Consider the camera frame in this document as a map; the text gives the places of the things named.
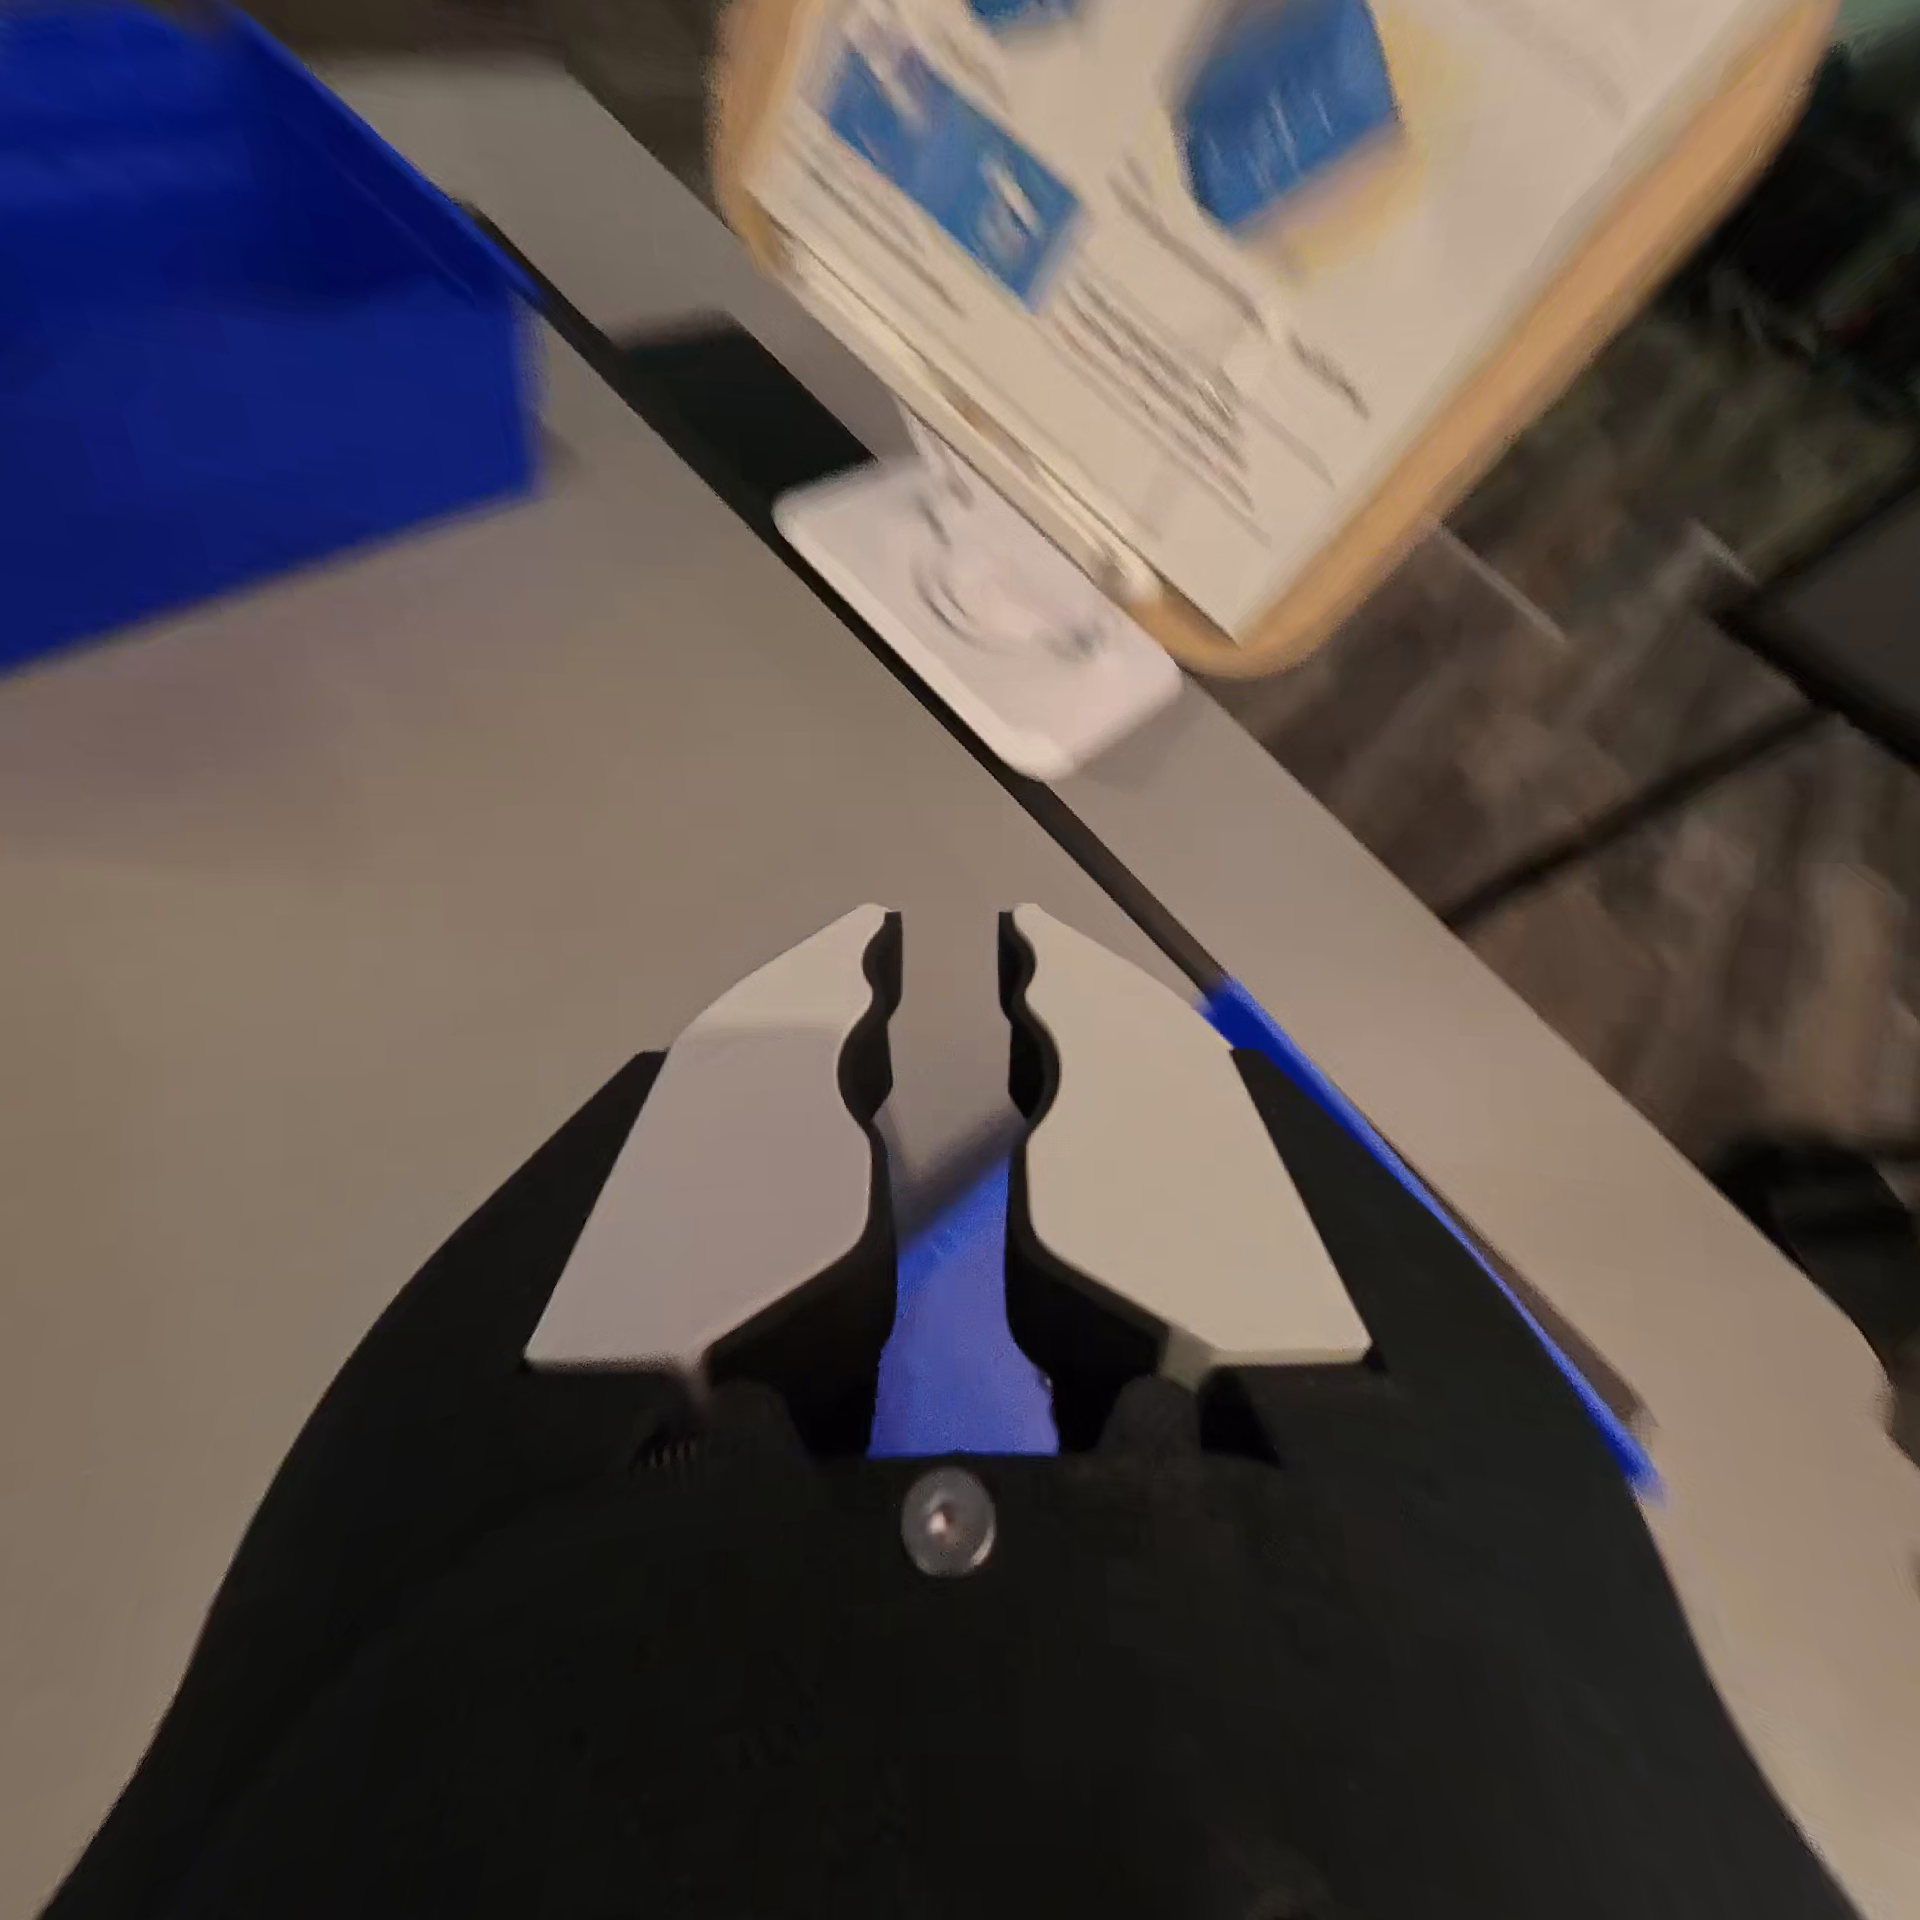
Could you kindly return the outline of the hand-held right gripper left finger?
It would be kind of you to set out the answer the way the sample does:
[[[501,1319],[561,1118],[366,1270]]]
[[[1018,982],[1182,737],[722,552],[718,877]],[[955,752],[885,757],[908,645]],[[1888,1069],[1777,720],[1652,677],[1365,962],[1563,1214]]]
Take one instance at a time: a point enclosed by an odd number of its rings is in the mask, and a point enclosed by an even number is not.
[[[903,921],[862,904],[717,996],[665,1050],[524,1362],[776,1393],[865,1453],[897,1317],[878,1120]]]

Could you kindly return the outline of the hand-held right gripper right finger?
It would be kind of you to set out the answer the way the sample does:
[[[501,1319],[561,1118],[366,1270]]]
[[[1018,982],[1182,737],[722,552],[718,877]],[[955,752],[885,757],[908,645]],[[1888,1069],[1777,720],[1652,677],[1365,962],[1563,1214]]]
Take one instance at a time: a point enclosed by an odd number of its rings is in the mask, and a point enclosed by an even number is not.
[[[1037,904],[998,922],[1010,1095],[1006,1314],[1064,1452],[1146,1379],[1343,1367],[1373,1340],[1230,1042]]]

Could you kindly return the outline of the blue tape strip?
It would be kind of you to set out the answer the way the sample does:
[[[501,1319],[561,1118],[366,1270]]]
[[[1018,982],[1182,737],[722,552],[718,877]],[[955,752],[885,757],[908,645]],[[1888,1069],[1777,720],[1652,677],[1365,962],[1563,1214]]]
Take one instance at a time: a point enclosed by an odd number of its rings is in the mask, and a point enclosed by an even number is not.
[[[1663,1479],[1636,1429],[1641,1403],[1571,1322],[1496,1258],[1242,982],[1224,978],[1203,989],[1197,1008],[1222,1038],[1282,1069],[1474,1255],[1568,1379],[1634,1494],[1660,1501]],[[1058,1449],[1048,1385],[1006,1319],[1007,1195],[1010,1164],[996,1160],[903,1244],[873,1455],[1051,1455]]]

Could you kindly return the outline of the blue plastic bin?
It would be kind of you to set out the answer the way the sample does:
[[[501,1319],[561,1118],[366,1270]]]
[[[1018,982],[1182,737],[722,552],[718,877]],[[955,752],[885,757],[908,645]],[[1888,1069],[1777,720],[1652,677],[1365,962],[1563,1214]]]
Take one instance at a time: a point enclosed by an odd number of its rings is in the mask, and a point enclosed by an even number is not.
[[[531,492],[531,304],[249,17],[5,5],[5,671]]]

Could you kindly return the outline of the white stand base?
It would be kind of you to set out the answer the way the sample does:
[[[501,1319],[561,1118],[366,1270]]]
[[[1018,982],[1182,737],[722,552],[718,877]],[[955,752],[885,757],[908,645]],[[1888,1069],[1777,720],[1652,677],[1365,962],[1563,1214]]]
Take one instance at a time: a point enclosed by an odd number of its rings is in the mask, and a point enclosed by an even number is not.
[[[1175,659],[944,447],[780,492],[775,527],[1022,778],[1077,777],[1182,694]]]

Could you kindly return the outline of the wooden instruction board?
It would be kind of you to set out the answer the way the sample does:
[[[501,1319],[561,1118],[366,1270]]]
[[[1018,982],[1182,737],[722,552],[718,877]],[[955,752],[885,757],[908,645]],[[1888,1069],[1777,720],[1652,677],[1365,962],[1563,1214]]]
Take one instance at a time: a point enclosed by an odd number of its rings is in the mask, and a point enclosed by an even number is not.
[[[1314,651],[1779,153],[1838,5],[721,5],[763,274],[1186,666]]]

